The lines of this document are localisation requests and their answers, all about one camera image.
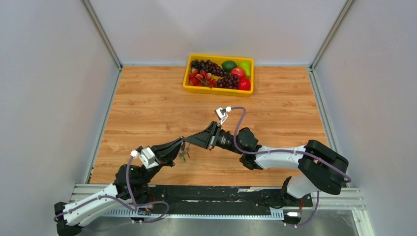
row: white backdrop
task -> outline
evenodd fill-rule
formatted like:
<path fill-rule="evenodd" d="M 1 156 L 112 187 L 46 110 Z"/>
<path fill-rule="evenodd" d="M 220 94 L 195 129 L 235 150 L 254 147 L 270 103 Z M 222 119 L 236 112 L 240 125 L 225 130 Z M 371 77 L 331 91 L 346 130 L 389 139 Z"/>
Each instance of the white backdrop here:
<path fill-rule="evenodd" d="M 377 236 L 416 235 L 417 2 L 358 0 L 317 69 Z"/>
<path fill-rule="evenodd" d="M 91 0 L 124 64 L 190 53 L 310 64 L 345 0 Z"/>
<path fill-rule="evenodd" d="M 0 235 L 54 236 L 118 70 L 78 0 L 2 1 L 0 32 Z"/>

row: wooden tabletop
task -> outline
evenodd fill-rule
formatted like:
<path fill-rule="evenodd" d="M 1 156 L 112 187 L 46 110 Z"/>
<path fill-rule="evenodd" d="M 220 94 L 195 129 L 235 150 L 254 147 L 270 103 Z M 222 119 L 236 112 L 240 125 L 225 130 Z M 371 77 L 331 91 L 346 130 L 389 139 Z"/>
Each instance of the wooden tabletop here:
<path fill-rule="evenodd" d="M 185 67 L 126 66 L 110 111 L 90 183 L 111 183 L 120 165 L 139 146 L 153 146 L 197 133 L 217 120 L 214 109 L 243 106 L 241 127 L 249 127 L 259 144 L 287 148 L 309 139 L 326 144 L 305 67 L 255 67 L 249 98 L 188 93 L 182 87 Z M 241 111 L 229 113 L 223 129 L 233 133 Z M 164 167 L 151 184 L 282 186 L 297 170 L 248 170 L 240 155 L 216 147 L 191 146 L 191 159 Z M 141 165 L 139 159 L 134 165 Z"/>

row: green avocado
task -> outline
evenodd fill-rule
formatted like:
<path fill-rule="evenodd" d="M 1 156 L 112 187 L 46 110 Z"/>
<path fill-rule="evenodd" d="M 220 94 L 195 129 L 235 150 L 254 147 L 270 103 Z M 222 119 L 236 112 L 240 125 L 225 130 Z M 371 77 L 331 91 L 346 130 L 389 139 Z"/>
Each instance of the green avocado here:
<path fill-rule="evenodd" d="M 226 71 L 226 72 L 231 72 L 234 68 L 236 68 L 238 65 L 236 65 L 236 63 L 232 60 L 227 60 L 225 62 L 222 63 L 222 68 Z"/>

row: yellow tray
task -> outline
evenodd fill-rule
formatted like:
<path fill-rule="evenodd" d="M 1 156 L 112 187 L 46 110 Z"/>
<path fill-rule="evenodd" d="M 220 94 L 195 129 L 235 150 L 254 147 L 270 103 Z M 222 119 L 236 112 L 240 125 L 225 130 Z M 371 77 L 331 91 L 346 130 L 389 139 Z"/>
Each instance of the yellow tray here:
<path fill-rule="evenodd" d="M 249 61 L 251 68 L 250 68 L 250 90 L 238 90 L 238 89 L 228 89 L 228 88 L 208 88 L 208 87 L 198 87 L 198 86 L 192 86 L 189 85 L 189 78 L 188 74 L 190 74 L 191 71 L 191 62 L 193 60 L 197 59 L 200 60 L 211 60 L 212 62 L 215 62 L 219 66 L 224 61 L 232 60 L 237 65 L 241 63 L 242 61 Z M 215 80 L 218 80 L 219 76 L 212 75 L 212 78 Z M 200 55 L 200 54 L 191 54 L 190 58 L 188 59 L 188 66 L 185 70 L 185 76 L 184 81 L 182 82 L 182 86 L 185 88 L 185 91 L 187 92 L 193 92 L 193 93 L 208 93 L 208 94 L 216 94 L 216 95 L 227 95 L 227 96 L 238 96 L 238 97 L 249 97 L 253 93 L 253 59 L 252 58 L 236 58 L 236 57 L 224 57 L 224 56 L 213 56 L 213 55 Z"/>

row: white cable connector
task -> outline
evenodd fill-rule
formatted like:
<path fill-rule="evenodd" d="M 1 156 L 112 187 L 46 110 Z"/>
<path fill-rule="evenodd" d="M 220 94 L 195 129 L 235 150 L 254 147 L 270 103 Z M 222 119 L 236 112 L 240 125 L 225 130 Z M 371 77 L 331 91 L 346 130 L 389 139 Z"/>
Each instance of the white cable connector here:
<path fill-rule="evenodd" d="M 133 156 L 133 158 L 138 158 L 139 152 L 136 151 L 136 150 L 133 150 L 133 151 L 130 152 L 130 155 Z"/>

